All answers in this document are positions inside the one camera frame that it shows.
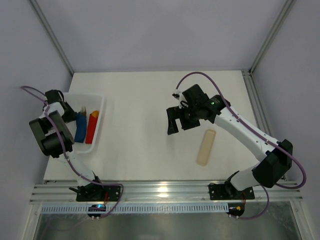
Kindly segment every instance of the blue object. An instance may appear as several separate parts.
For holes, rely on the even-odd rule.
[[[83,143],[87,132],[87,116],[84,116],[81,114],[81,112],[78,112],[75,117],[75,123],[76,131],[74,141],[76,143]]]

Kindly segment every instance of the metal bar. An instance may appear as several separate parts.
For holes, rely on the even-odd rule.
[[[246,87],[246,91],[249,96],[256,125],[261,131],[272,136],[271,129],[269,127],[269,123],[267,121],[265,111],[261,104],[261,100],[259,98],[259,94],[253,81],[252,75],[248,71],[242,71],[242,76]]]
[[[286,0],[280,13],[278,14],[275,22],[273,23],[268,35],[266,36],[266,39],[264,40],[258,54],[256,55],[253,64],[249,70],[249,72],[252,74],[256,70],[257,66],[259,65],[260,61],[266,54],[268,48],[270,47],[271,43],[275,39],[276,35],[278,34],[281,26],[283,25],[285,19],[287,18],[288,14],[290,13],[291,9],[293,8],[294,4],[296,3],[296,0]]]
[[[317,230],[309,214],[307,205],[303,201],[290,201],[292,212],[303,240],[316,240]]]
[[[56,51],[58,52],[61,60],[63,61],[64,65],[68,69],[69,73],[71,76],[74,75],[75,71],[73,70],[64,50],[62,49],[54,31],[52,30],[48,20],[46,19],[46,16],[44,15],[42,9],[40,8],[37,0],[28,0],[31,7],[33,8],[35,14],[37,15],[40,23],[42,24],[44,30],[46,31],[48,37],[50,38],[53,46],[55,47]]]
[[[41,204],[35,204],[30,206],[29,218],[25,224],[22,240],[34,239],[40,212],[42,209]]]
[[[208,185],[210,183],[221,184],[223,181],[128,181],[122,182],[124,192],[121,203],[154,204],[154,203],[234,203],[239,200],[210,201]],[[296,182],[281,182],[286,186],[295,186]],[[49,184],[36,185],[34,187],[31,204],[71,204],[76,202],[76,194],[69,190],[75,187],[76,181],[57,181]],[[265,191],[260,186],[253,188],[255,199],[247,202],[265,202]],[[268,190],[271,201],[301,201],[299,190],[286,190],[277,186]]]

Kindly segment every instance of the bracket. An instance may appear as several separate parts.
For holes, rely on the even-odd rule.
[[[99,196],[97,199],[88,199],[84,195],[77,194],[76,195],[76,201],[77,202],[89,202],[89,201],[98,201],[98,202],[104,202],[106,193],[107,193],[107,201],[108,202],[117,202],[121,193],[121,187],[120,186],[104,186],[104,188],[101,188],[102,191],[100,191],[99,194],[96,196]]]
[[[238,195],[235,195],[234,197],[230,197],[229,194],[226,191],[225,184],[214,184],[210,183],[208,185],[209,188],[209,195],[210,200],[243,200],[245,198],[246,200],[253,200],[255,199],[254,190],[252,187],[248,187],[242,192],[239,192]]]

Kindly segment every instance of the metal frame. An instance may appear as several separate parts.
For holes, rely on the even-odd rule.
[[[73,76],[75,74],[75,71],[73,70],[64,50],[62,49],[54,31],[52,30],[46,16],[44,15],[42,9],[40,8],[37,0],[28,0],[28,1],[34,10],[34,13],[38,17],[40,23],[42,24],[44,30],[46,31],[49,39],[51,40],[53,46],[55,47],[57,53],[59,54],[61,60],[63,61],[65,67],[68,69],[71,76]]]
[[[269,33],[267,34],[258,54],[256,55],[253,64],[249,70],[249,72],[252,74],[257,66],[259,65],[260,61],[268,51],[270,45],[272,44],[273,40],[275,39],[276,35],[278,34],[281,26],[284,24],[284,21],[286,20],[288,14],[290,13],[291,9],[295,5],[297,0],[286,0],[281,11],[279,12],[277,18],[275,19]]]
[[[211,201],[208,185],[221,184],[223,181],[125,181],[121,202],[131,204],[174,204],[174,203],[238,203],[241,200]],[[281,182],[286,186],[297,185],[294,181]],[[30,199],[30,204],[82,204],[76,202],[76,194],[69,187],[77,187],[76,181],[56,181],[36,185]],[[254,200],[247,202],[266,202],[265,191],[260,186],[253,187]],[[299,190],[286,190],[278,186],[268,190],[271,201],[301,201]],[[83,204],[103,204],[103,202],[83,202]]]
[[[55,36],[52,28],[50,27],[43,11],[41,10],[37,0],[28,0],[34,9],[39,21],[43,25],[53,45],[55,46],[58,54],[60,55],[65,66],[73,76],[74,70],[63,51],[57,37]],[[272,28],[270,29],[265,41],[263,42],[257,56],[255,57],[250,70],[242,71],[244,83],[248,92],[249,100],[253,110],[254,118],[258,128],[272,136],[272,130],[268,124],[265,116],[265,111],[261,103],[255,81],[253,79],[253,72],[256,70],[260,61],[268,51],[274,38],[279,32],[282,24],[287,18],[289,12],[294,6],[296,0],[286,0],[281,11],[279,12]],[[221,183],[220,181],[125,181],[124,193],[122,196],[121,206],[127,204],[127,206],[173,206],[176,204],[185,204],[190,206],[187,211],[195,209],[196,206],[214,206],[223,205],[227,203],[239,202],[237,200],[221,200],[211,201],[208,193],[208,184]],[[281,184],[287,186],[296,185],[296,182],[282,181]],[[88,204],[97,204],[102,202],[76,202],[76,194],[71,192],[68,187],[75,187],[76,181],[50,181],[45,184],[39,184],[34,187],[31,199],[30,199],[30,211],[29,218],[24,229],[23,239],[32,239],[36,232],[39,216],[43,208],[52,206],[88,206]],[[261,187],[256,186],[253,188],[255,193],[254,200],[247,200],[247,202],[266,202],[266,194]],[[302,239],[316,239],[315,228],[310,222],[310,217],[303,202],[301,192],[299,190],[286,190],[277,186],[268,190],[270,195],[270,201],[290,201],[294,217],[296,219],[299,231]]]

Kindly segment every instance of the glass panel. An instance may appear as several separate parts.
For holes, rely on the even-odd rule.
[[[246,204],[243,217],[260,213],[265,203]],[[80,214],[42,214],[34,240],[300,240],[289,202],[271,202],[254,220],[226,213],[122,214],[91,221]]]

